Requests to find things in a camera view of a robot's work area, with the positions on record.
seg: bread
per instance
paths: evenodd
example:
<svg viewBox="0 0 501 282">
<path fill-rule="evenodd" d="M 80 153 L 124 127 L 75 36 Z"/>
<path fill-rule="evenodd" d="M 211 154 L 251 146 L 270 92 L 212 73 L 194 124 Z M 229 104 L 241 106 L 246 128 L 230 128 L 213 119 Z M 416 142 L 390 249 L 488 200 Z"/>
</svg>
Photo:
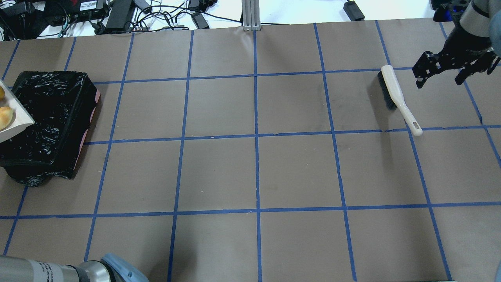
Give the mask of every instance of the bread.
<svg viewBox="0 0 501 282">
<path fill-rule="evenodd" d="M 11 107 L 0 108 L 0 130 L 3 130 L 11 123 L 13 113 L 14 110 Z"/>
</svg>

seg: black bristles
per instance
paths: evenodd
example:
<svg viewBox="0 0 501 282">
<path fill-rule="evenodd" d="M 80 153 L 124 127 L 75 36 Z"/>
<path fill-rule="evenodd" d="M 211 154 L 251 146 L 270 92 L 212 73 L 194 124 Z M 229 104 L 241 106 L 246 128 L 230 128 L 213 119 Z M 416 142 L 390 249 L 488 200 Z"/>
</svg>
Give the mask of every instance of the black bristles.
<svg viewBox="0 0 501 282">
<path fill-rule="evenodd" d="M 388 87 L 386 87 L 386 82 L 384 82 L 384 77 L 382 72 L 378 72 L 377 78 L 379 80 L 379 85 L 381 85 L 381 89 L 383 90 L 384 101 L 386 102 L 386 107 L 388 110 L 396 110 L 397 105 L 390 96 L 390 91 L 388 91 Z"/>
</svg>

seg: label sticker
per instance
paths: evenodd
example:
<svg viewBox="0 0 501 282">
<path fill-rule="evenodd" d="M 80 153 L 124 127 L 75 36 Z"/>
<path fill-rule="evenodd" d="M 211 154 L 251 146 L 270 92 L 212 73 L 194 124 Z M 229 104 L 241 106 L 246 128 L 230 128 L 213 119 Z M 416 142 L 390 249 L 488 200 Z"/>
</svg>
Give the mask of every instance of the label sticker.
<svg viewBox="0 0 501 282">
<path fill-rule="evenodd" d="M 96 8 L 96 5 L 97 5 L 97 0 L 90 2 L 82 2 L 80 3 L 80 10 L 81 11 L 92 10 Z"/>
<path fill-rule="evenodd" d="M 61 266 L 55 263 L 27 260 L 33 267 L 33 282 L 64 281 Z"/>
</svg>

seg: white tray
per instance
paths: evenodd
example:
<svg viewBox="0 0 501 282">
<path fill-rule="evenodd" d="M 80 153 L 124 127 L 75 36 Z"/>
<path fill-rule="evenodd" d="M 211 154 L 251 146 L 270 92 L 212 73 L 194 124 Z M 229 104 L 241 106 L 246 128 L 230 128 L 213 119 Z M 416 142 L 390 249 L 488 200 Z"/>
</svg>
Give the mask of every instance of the white tray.
<svg viewBox="0 0 501 282">
<path fill-rule="evenodd" d="M 9 106 L 14 110 L 14 115 L 9 126 L 0 130 L 1 143 L 23 132 L 26 127 L 32 125 L 35 121 L 1 79 L 0 87 L 5 90 L 5 98 L 3 101 L 0 101 L 0 107 Z"/>
</svg>

